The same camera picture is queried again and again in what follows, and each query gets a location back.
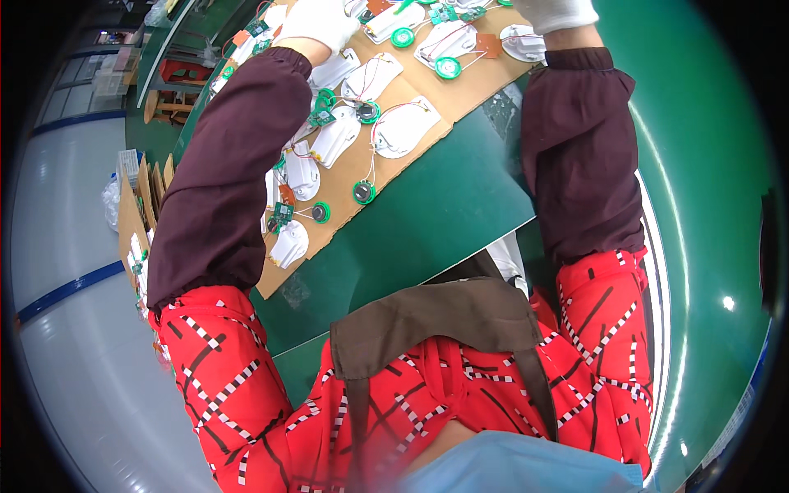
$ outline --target white cloth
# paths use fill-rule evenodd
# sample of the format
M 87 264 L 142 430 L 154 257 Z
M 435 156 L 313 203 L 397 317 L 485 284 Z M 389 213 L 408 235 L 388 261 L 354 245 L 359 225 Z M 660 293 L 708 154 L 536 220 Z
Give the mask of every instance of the white cloth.
M 499 269 L 501 277 L 505 281 L 512 278 L 515 279 L 515 287 L 523 291 L 526 298 L 529 298 L 529 286 L 526 283 L 526 272 L 523 268 L 523 258 L 521 258 L 521 250 L 518 247 L 518 240 L 515 237 L 515 232 L 511 232 L 502 236 L 494 241 L 485 250 L 488 251 L 496 268 Z
M 512 0 L 512 6 L 539 35 L 559 29 L 580 28 L 600 19 L 592 0 Z
M 359 20 L 346 16 L 344 9 L 344 0 L 299 0 L 290 9 L 275 43 L 287 38 L 310 38 L 325 44 L 332 56 L 337 56 L 359 29 Z

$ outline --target cardboard sheet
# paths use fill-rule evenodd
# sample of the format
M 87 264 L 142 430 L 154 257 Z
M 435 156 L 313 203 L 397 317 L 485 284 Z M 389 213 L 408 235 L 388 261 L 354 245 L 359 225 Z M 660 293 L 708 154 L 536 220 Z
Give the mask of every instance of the cardboard sheet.
M 528 24 L 518 13 L 509 7 L 493 9 L 485 17 L 474 23 L 479 33 L 487 33 L 498 37 L 501 30 L 510 24 Z M 384 186 L 397 177 L 410 163 L 421 156 L 439 139 L 446 136 L 452 125 L 493 96 L 501 88 L 532 68 L 533 64 L 519 62 L 506 54 L 497 59 L 482 58 L 460 77 L 453 80 L 439 78 L 436 73 L 422 65 L 413 52 L 430 32 L 427 25 L 417 33 L 414 43 L 398 49 L 391 41 L 380 45 L 373 44 L 362 31 L 351 38 L 348 47 L 353 48 L 364 64 L 380 52 L 393 54 L 403 65 L 403 73 L 376 99 L 382 110 L 399 103 L 406 103 L 418 95 L 425 96 L 439 111 L 441 120 L 434 125 L 421 139 L 416 148 L 400 159 L 385 159 L 376 156 L 376 193 L 380 194 Z M 466 65 L 478 54 L 466 54 L 458 60 Z M 331 209 L 331 217 L 324 224 L 318 224 L 310 218 L 294 216 L 309 234 L 309 248 L 301 259 L 293 262 L 287 269 L 276 267 L 266 262 L 263 275 L 257 283 L 257 289 L 264 299 L 268 299 L 293 274 L 305 260 L 314 257 L 319 250 L 328 245 L 335 232 L 358 213 L 363 206 L 358 204 L 352 195 L 353 185 L 368 173 L 372 147 L 370 144 L 371 125 L 363 125 L 359 137 L 343 152 L 330 170 L 318 166 L 320 170 L 320 190 L 309 202 L 298 202 L 296 210 L 307 209 L 315 202 L 325 202 Z M 317 136 L 315 131 L 307 140 L 311 144 Z M 270 252 L 276 242 L 274 234 L 265 235 L 267 250 Z
M 164 197 L 164 179 L 162 178 L 158 162 L 151 168 L 151 195 L 154 202 L 154 215 L 158 221 L 159 209 L 162 206 L 162 198 Z
M 140 174 L 137 175 L 137 194 L 143 200 L 143 214 L 145 215 L 148 229 L 156 231 L 156 215 L 154 213 L 153 198 L 151 197 L 151 175 L 144 153 L 140 161 Z
M 175 167 L 173 166 L 173 155 L 170 154 L 167 157 L 167 162 L 164 165 L 164 169 L 162 170 L 162 179 L 164 180 L 164 190 L 170 187 L 170 183 L 173 181 L 173 175 L 175 174 Z
M 129 178 L 123 174 L 121 179 L 121 201 L 118 203 L 118 256 L 126 269 L 129 283 L 136 288 L 136 276 L 132 273 L 126 257 L 131 251 L 132 234 L 136 233 L 143 250 L 150 249 L 148 236 L 145 234 L 145 225 L 138 207 L 137 196 L 129 184 Z

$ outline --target red stool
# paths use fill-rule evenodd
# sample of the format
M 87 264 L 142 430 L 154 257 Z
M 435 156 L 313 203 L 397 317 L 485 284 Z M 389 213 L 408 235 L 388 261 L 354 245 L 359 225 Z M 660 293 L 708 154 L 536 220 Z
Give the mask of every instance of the red stool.
M 173 75 L 178 70 L 184 70 L 184 75 L 177 76 Z M 189 76 L 189 72 L 197 72 L 197 77 L 192 78 Z M 162 64 L 159 65 L 159 73 L 162 74 L 162 80 L 165 82 L 178 82 L 180 80 L 206 80 L 209 78 L 213 69 L 207 69 L 202 65 L 197 65 L 196 63 L 191 62 L 180 62 L 178 60 L 162 60 Z

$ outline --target plastic bag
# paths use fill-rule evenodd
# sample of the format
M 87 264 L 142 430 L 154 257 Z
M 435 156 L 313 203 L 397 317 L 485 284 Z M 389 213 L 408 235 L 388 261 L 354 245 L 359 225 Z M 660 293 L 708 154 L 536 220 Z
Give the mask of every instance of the plastic bag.
M 169 28 L 173 21 L 167 18 L 167 0 L 159 0 L 145 14 L 145 25 L 153 28 Z
M 118 179 L 115 173 L 112 173 L 112 179 L 104 190 L 101 192 L 101 200 L 104 202 L 104 218 L 107 219 L 107 224 L 113 231 L 118 231 L 118 209 L 121 203 L 121 186 L 118 184 Z

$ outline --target hand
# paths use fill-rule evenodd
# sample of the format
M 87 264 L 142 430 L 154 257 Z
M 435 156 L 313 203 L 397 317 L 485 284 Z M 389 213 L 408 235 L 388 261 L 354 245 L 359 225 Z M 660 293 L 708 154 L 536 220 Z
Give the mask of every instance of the hand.
M 540 35 L 580 28 L 600 19 L 592 0 L 512 0 L 512 5 Z
M 345 15 L 343 0 L 299 0 L 272 46 L 293 48 L 316 66 L 336 56 L 358 29 L 359 20 Z

